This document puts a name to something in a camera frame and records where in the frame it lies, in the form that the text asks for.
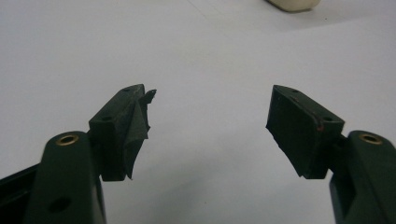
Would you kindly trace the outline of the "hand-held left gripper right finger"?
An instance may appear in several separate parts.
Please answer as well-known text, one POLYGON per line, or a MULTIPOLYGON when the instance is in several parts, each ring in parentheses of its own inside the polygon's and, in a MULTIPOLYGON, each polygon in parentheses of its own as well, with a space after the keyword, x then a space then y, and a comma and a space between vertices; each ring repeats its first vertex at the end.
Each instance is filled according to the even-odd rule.
POLYGON ((326 176, 330 151, 344 125, 341 118, 301 91, 273 86, 266 128, 298 176, 326 176))

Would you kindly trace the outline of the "cream square cup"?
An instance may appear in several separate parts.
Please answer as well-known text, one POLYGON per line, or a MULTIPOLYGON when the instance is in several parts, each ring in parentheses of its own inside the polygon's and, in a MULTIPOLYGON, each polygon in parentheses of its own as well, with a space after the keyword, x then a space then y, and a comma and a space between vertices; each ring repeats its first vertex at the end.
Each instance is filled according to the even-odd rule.
POLYGON ((321 0, 266 0, 285 12, 300 12, 316 7, 321 0))

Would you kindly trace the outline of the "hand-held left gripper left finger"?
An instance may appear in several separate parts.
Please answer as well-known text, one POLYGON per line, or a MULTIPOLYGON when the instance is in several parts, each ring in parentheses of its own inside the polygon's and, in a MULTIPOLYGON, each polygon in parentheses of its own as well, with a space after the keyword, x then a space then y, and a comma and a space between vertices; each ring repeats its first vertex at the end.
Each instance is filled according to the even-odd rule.
POLYGON ((156 90, 143 84, 118 91, 89 121, 89 137, 100 149, 100 176, 104 181, 132 178, 134 163, 149 138, 148 107, 156 90))

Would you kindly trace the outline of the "white table cover sheet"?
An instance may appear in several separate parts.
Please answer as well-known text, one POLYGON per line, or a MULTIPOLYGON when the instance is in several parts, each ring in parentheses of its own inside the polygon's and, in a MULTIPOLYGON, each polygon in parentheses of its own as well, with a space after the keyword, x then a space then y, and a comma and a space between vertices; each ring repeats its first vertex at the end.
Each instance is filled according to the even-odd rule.
POLYGON ((396 0, 0 0, 0 178, 134 84, 150 130, 108 224, 334 224, 266 129, 272 88, 396 146, 396 0))

